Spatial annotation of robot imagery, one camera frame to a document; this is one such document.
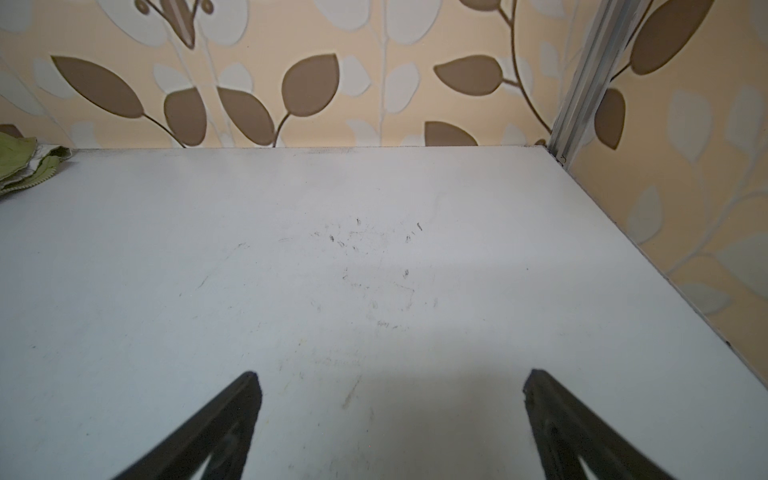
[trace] wall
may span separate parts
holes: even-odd
[[[280,146],[533,144],[598,4],[521,0],[508,22],[511,0],[0,0],[0,124],[252,147],[290,112]]]
[[[651,4],[572,174],[768,379],[768,2]]]

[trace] wallpaper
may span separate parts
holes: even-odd
[[[0,0],[0,131],[79,148],[535,144],[598,0]]]
[[[768,2],[654,0],[571,173],[768,381]]]

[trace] metal strip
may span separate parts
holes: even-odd
[[[589,33],[568,96],[552,125],[547,148],[565,165],[573,161],[587,122],[598,109],[611,73],[624,53],[634,26],[651,0],[603,0]]]

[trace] white tabletop surface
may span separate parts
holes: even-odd
[[[0,252],[0,478],[110,478],[245,370],[248,479],[543,478],[531,368],[768,472],[768,392],[543,148],[86,151]]]

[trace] brown leaf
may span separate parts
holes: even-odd
[[[459,93],[488,95],[502,84],[502,67],[495,58],[487,55],[472,55],[454,61],[435,65],[435,74],[453,90]]]
[[[464,6],[480,12],[493,12],[498,10],[502,0],[459,0]]]
[[[461,128],[443,121],[424,122],[424,142],[427,147],[476,147],[478,144]]]
[[[112,71],[80,58],[52,56],[51,59],[64,79],[97,107],[119,117],[144,115],[136,92]]]
[[[309,117],[320,113],[331,102],[338,87],[336,54],[304,58],[283,77],[283,103],[291,115]]]
[[[160,0],[160,8],[179,40],[194,49],[194,17],[186,0]]]
[[[275,124],[264,104],[246,91],[219,87],[219,98],[235,126],[258,145],[269,145],[275,138]]]
[[[196,88],[169,94],[163,105],[165,121],[181,143],[194,147],[203,143],[207,119],[205,105]]]
[[[615,88],[608,88],[594,115],[594,132],[601,142],[616,150],[624,131],[624,115],[627,107],[624,96]]]
[[[24,135],[13,124],[0,125],[0,131],[6,135],[11,135],[13,138],[23,138]]]
[[[669,0],[637,33],[630,65],[638,75],[663,67],[690,40],[704,21],[714,0]]]

